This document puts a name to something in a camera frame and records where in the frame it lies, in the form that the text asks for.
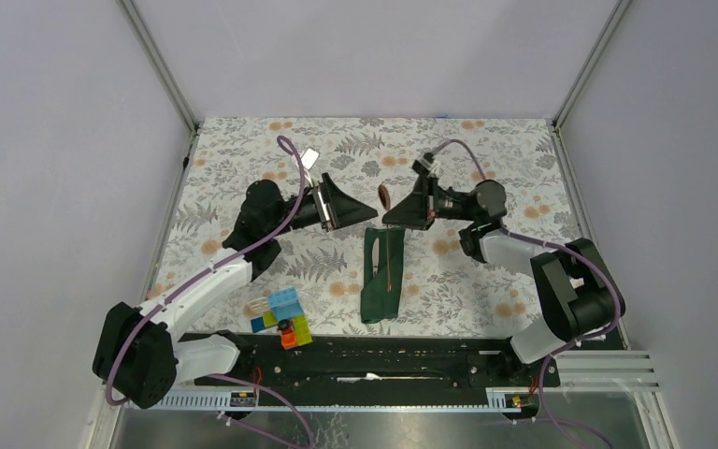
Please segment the silver table knife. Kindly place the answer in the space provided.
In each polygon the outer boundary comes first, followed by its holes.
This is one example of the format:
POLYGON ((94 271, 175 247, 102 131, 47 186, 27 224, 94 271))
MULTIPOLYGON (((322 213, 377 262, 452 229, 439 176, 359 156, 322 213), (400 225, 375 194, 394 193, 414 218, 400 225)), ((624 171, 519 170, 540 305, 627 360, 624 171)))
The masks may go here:
POLYGON ((373 241, 372 249, 371 249, 371 267, 372 267, 372 275, 376 276, 379 267, 380 267, 380 260, 381 260, 381 240, 375 239, 373 241))

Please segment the dark green cloth napkin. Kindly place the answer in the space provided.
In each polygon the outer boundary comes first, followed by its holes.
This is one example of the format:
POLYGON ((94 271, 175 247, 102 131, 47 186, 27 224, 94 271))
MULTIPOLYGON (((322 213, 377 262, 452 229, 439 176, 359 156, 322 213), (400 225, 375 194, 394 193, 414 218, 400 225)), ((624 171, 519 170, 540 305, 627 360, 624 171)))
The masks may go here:
POLYGON ((360 292, 360 318, 363 324, 376 324, 398 316, 404 274, 406 231, 391 227, 390 248, 392 264, 392 292, 387 291, 385 259, 385 228, 367 228, 363 241, 364 285, 360 292), (375 239, 381 240, 381 260, 376 276, 372 275, 371 249, 375 239))

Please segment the colourful toy brick assembly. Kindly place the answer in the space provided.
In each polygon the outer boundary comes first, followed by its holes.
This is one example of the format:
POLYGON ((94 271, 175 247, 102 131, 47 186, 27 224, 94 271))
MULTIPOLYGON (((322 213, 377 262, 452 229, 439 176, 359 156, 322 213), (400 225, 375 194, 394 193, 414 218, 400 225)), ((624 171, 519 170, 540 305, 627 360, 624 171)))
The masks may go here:
POLYGON ((244 306, 244 312, 250 318, 252 333, 275 329, 284 350, 306 346, 314 341, 294 287, 252 299, 244 306))

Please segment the copper spoon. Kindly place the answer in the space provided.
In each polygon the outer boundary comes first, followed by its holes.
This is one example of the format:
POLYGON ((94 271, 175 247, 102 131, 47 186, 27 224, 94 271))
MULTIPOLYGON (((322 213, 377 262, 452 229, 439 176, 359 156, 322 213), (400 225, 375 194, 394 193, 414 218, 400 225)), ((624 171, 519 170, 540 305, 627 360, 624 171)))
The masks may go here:
MULTIPOLYGON (((382 183, 377 189, 380 203, 385 212, 388 212, 392 207, 392 199, 388 188, 382 183)), ((390 229, 391 227, 387 224, 385 226, 385 259, 386 259, 386 273, 387 273, 387 291, 392 292, 392 264, 391 264, 391 248, 390 248, 390 229)))

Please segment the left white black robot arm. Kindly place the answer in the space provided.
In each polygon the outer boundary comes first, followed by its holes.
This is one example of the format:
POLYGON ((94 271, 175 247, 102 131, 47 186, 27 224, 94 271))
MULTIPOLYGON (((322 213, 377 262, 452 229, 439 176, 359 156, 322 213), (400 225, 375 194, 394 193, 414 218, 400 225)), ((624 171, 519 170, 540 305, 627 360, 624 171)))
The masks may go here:
POLYGON ((328 174, 315 186, 301 181, 291 198, 273 181, 252 183, 233 231, 199 272, 142 306, 121 302, 108 311, 93 359, 108 404, 148 409, 172 386, 211 374, 230 384, 247 381, 251 357, 226 334, 199 340, 184 340, 184 334, 217 302, 270 268, 281 251, 277 235, 312 225, 334 231, 377 215, 328 174))

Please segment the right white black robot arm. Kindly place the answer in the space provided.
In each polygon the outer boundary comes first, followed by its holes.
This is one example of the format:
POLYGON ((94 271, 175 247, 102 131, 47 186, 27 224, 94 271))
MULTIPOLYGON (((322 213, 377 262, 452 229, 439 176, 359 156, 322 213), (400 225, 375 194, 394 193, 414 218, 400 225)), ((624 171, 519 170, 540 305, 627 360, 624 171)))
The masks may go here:
POLYGON ((533 280, 540 317, 509 338, 498 361, 502 379, 521 385, 535 374, 536 362, 614 329, 625 302, 591 240, 558 244, 515 233, 504 224, 506 201, 496 181, 458 192, 422 174, 382 221, 412 230, 427 230, 437 219, 467 221, 459 233, 465 255, 533 280))

